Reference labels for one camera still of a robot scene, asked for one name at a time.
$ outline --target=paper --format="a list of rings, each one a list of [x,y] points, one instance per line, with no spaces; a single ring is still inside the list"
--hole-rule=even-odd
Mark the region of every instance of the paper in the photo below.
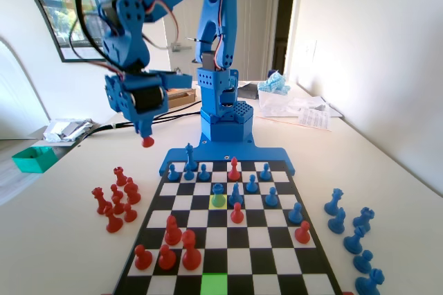
[[[331,131],[329,128],[329,112],[327,111],[304,108],[298,117],[298,124]]]

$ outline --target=green square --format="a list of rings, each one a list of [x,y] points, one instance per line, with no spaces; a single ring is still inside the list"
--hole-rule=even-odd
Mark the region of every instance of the green square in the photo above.
[[[228,274],[203,273],[200,295],[228,295]]]

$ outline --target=white wall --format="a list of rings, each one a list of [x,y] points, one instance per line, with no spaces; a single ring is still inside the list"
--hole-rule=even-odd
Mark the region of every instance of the white wall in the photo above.
[[[443,193],[443,0],[300,0],[294,24],[291,79]]]
[[[92,118],[102,123],[115,114],[104,90],[108,70],[62,63],[34,0],[0,0],[0,10],[0,37],[23,63],[50,118]],[[162,21],[144,31],[159,42],[165,40]],[[170,69],[167,51],[151,47],[150,53],[148,68]]]

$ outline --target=black square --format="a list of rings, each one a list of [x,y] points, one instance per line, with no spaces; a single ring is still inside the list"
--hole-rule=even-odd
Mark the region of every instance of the black square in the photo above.
[[[195,183],[180,183],[177,196],[192,196],[194,194]]]
[[[191,210],[207,210],[209,198],[209,196],[192,196]]]
[[[208,227],[227,227],[228,213],[226,210],[209,210]]]
[[[293,248],[291,234],[287,227],[268,227],[273,248]]]
[[[227,172],[228,163],[225,161],[216,161],[213,163],[213,172]]]
[[[177,276],[174,295],[200,295],[201,276]]]
[[[272,249],[249,249],[252,274],[277,274]]]
[[[254,295],[254,282],[252,276],[228,275],[229,295]]]
[[[226,249],[205,249],[203,273],[228,273]]]
[[[186,228],[188,225],[189,211],[171,211],[171,215],[175,216],[177,226]]]
[[[266,217],[263,210],[246,210],[248,227],[266,227]]]
[[[317,249],[296,249],[296,255],[302,273],[327,273],[325,263]]]
[[[248,229],[228,228],[228,248],[249,248]]]
[[[160,249],[165,232],[166,228],[145,228],[138,240],[145,249]]]
[[[303,280],[303,276],[301,274],[289,274],[286,276],[279,275],[278,283],[280,285],[282,295],[308,295],[305,281]]]
[[[152,200],[152,210],[170,211],[174,205],[174,200],[175,196],[157,196]]]

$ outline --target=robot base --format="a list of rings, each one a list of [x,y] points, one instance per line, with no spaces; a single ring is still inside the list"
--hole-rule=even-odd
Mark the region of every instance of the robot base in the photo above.
[[[286,165],[291,175],[295,175],[289,156],[281,147],[257,147],[254,144],[252,134],[249,134],[244,141],[210,141],[205,134],[201,134],[200,144],[194,148],[194,160],[204,161],[225,161],[236,157],[239,161],[286,161]],[[160,176],[168,171],[168,163],[171,161],[187,161],[188,155],[184,148],[172,148],[166,154],[165,160],[160,167]]]

